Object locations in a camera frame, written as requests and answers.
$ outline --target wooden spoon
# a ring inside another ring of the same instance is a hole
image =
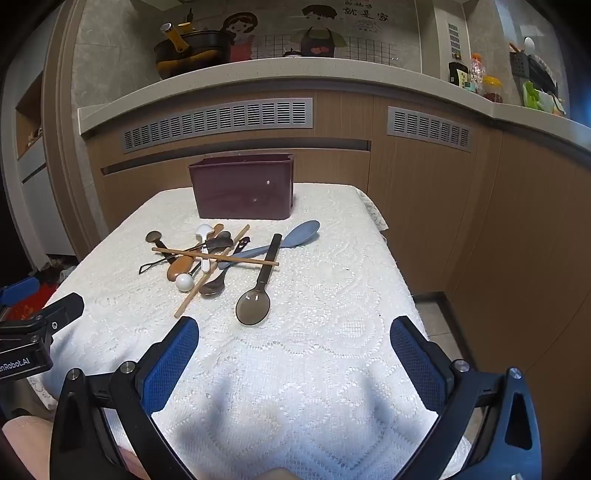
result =
[[[210,239],[217,236],[222,230],[223,224],[218,223],[215,227],[213,227],[213,231],[207,234],[207,238]],[[194,262],[194,257],[181,255],[169,266],[168,270],[166,271],[166,278],[169,281],[175,281],[181,273],[187,273],[189,270],[191,270]]]

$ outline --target floor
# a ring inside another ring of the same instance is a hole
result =
[[[445,317],[439,309],[439,305],[435,301],[418,301],[417,310],[421,314],[423,324],[427,330],[427,336],[429,340],[435,342],[441,347],[445,354],[451,360],[457,360],[462,358],[460,349],[457,347],[456,341],[451,333],[449,325],[447,324]],[[482,409],[475,408],[470,423],[466,428],[464,435],[470,441],[474,442],[478,428],[482,422]]]

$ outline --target lace tablecloth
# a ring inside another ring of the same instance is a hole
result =
[[[185,312],[199,324],[199,345],[154,421],[199,479],[248,479],[283,466],[304,480],[390,480],[436,418],[389,342],[399,315],[425,329],[379,233],[384,220],[365,195],[296,184],[290,218],[248,221],[249,248],[310,219],[320,221],[319,237],[280,250],[264,322],[246,327],[235,317],[255,265],[232,267],[221,296],[198,297]],[[66,279],[50,301],[75,291],[85,311],[54,337],[53,369],[40,375],[51,395],[59,396],[70,368],[113,371],[166,335],[186,294],[166,280],[166,263],[138,275],[158,258],[144,237],[156,229],[170,248],[188,248],[200,223],[191,189],[161,192]],[[246,222],[223,223],[237,233]],[[131,448],[116,415],[108,417],[117,442]],[[463,440],[447,475],[468,448]]]

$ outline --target blue spoon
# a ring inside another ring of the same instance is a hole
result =
[[[279,248],[297,247],[298,245],[301,245],[312,238],[319,228],[320,222],[318,220],[308,220],[307,222],[301,223],[285,236]],[[252,248],[233,256],[240,258],[253,258],[267,253],[267,250],[269,250],[269,245],[265,247]],[[234,262],[220,262],[218,263],[217,267],[218,269],[223,270],[224,268],[228,268],[233,264]]]

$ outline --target plastic storage box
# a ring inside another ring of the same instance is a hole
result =
[[[201,218],[284,220],[293,204],[293,156],[233,155],[189,165]]]

